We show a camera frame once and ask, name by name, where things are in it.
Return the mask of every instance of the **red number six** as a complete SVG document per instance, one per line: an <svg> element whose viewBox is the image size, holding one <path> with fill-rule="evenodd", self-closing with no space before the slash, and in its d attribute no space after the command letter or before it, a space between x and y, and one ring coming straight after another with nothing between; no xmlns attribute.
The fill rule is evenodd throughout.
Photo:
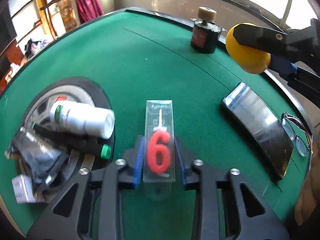
<svg viewBox="0 0 320 240"><path fill-rule="evenodd" d="M149 140L147 146L147 163L150 170L154 173L164 173L171 164L171 154L168 147L164 144L157 144L159 140L167 144L170 141L170 133L166 131L156 131ZM157 156L161 156L161 164L157 162Z"/></svg>

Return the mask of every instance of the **eyeglasses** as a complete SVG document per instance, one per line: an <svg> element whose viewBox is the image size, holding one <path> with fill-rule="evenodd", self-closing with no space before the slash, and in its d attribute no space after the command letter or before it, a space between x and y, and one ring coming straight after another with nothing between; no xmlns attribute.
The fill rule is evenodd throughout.
<svg viewBox="0 0 320 240"><path fill-rule="evenodd" d="M296 125L299 129L304 131L307 137L308 147L306 146L304 141L298 135L296 135L289 121ZM296 142L297 150L301 156L305 157L309 151L312 154L312 136L309 134L306 127L303 125L299 118L288 113L283 113L281 115L281 125L288 134L291 141Z"/></svg>

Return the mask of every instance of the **eyeglass temple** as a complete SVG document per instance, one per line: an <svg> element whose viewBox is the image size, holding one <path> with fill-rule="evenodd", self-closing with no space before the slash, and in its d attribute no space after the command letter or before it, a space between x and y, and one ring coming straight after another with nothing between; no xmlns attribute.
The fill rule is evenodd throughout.
<svg viewBox="0 0 320 240"><path fill-rule="evenodd" d="M307 137L307 141L308 141L308 146L309 149L311 151L311 154L313 153L312 150L312 136L310 135L310 133L307 131L306 127L304 126L304 124L301 122L301 120L298 117L295 117L291 114L285 113L284 115L285 118L287 118L290 122L292 122L294 125L296 125L298 128L300 128L301 130L304 131L304 133L306 134Z"/></svg>

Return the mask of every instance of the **phone screen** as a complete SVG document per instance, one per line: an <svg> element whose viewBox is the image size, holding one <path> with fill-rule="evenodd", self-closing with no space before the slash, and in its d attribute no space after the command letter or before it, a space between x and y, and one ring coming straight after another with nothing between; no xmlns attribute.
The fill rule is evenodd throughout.
<svg viewBox="0 0 320 240"><path fill-rule="evenodd" d="M223 103L252 134L279 177L283 178L293 144L277 117L244 82L225 97Z"/></svg>

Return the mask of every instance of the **tan roller wheel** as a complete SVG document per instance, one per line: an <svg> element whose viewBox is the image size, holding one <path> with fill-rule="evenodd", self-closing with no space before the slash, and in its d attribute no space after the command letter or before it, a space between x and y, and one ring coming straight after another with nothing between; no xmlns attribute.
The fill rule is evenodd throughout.
<svg viewBox="0 0 320 240"><path fill-rule="evenodd" d="M217 15L217 12L215 10L212 10L206 7L199 7L198 18L201 20L204 20L207 22L213 22L216 15Z"/></svg>

